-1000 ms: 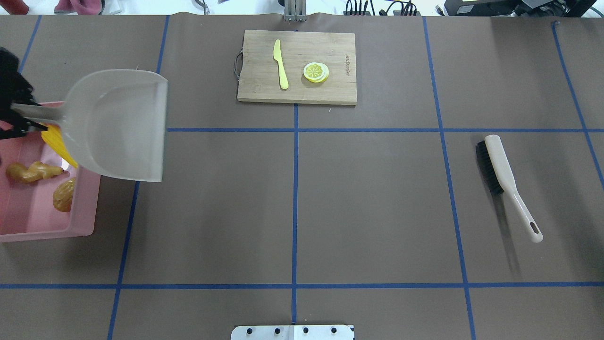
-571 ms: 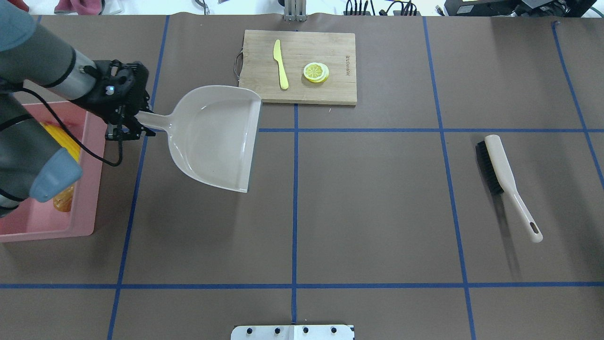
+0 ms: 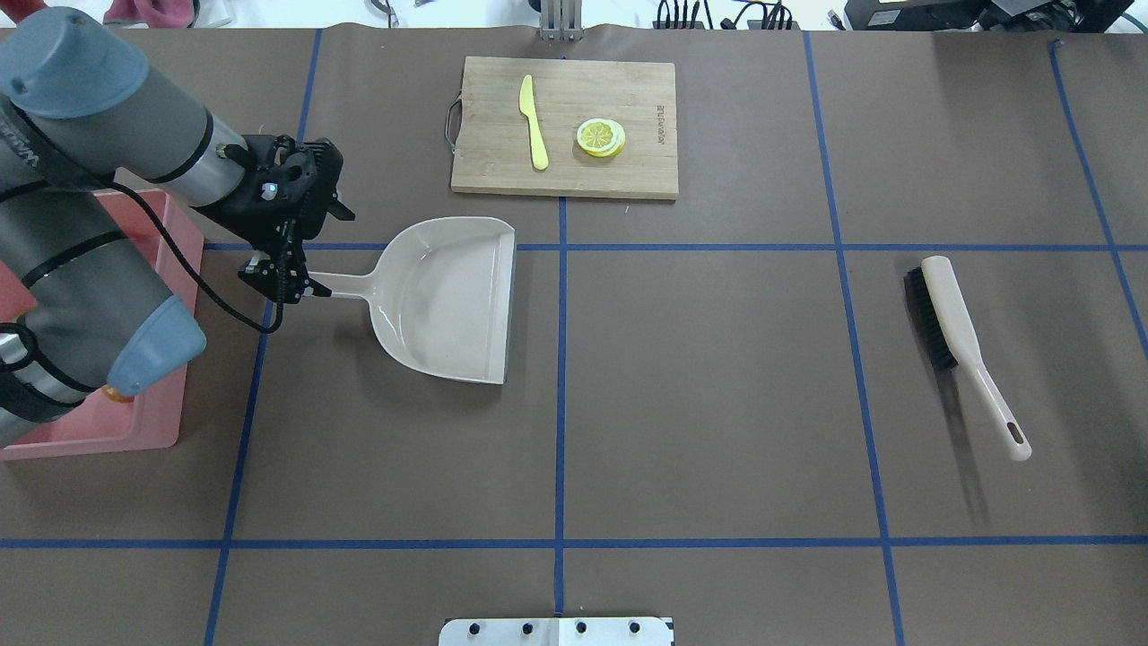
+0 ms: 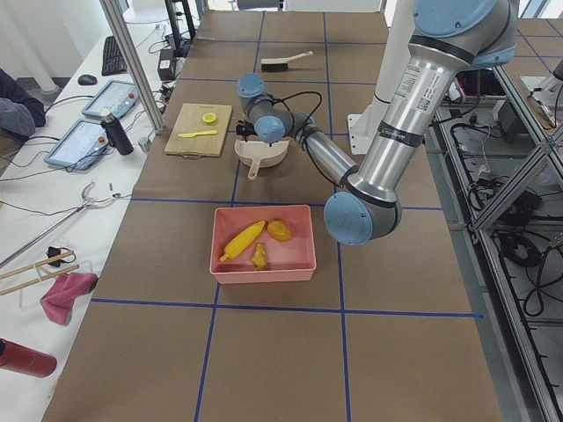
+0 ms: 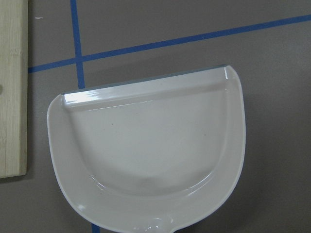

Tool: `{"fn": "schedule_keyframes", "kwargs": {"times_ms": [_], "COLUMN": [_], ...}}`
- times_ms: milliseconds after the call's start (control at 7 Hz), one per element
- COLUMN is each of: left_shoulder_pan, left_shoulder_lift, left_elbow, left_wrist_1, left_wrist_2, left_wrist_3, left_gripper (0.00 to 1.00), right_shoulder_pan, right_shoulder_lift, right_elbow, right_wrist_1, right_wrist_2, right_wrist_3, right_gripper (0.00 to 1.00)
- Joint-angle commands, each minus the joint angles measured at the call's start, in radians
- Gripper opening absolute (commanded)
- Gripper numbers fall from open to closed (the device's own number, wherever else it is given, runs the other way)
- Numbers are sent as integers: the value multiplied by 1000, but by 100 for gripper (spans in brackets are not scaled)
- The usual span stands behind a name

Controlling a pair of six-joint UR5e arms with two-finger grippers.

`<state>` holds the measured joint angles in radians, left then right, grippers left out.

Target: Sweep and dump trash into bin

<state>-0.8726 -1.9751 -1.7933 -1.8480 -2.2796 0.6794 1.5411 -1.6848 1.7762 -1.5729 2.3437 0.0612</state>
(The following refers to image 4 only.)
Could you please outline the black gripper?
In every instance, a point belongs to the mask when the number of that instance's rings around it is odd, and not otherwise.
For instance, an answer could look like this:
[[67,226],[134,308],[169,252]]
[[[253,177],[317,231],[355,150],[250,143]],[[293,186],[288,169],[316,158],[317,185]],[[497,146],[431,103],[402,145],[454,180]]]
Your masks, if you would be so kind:
[[257,133],[252,123],[246,120],[239,120],[236,125],[237,136],[247,142],[251,136],[256,136]]

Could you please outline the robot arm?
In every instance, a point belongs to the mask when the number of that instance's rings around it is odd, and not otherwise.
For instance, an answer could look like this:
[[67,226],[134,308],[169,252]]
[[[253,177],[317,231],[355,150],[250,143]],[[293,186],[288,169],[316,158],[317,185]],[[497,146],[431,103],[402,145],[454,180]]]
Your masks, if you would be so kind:
[[386,236],[402,215],[395,188],[454,77],[513,58],[518,9],[516,1],[416,1],[409,6],[410,60],[361,164],[307,114],[276,109],[255,73],[238,79],[245,121],[267,144],[287,136],[295,139],[340,186],[324,209],[334,239],[360,245]]

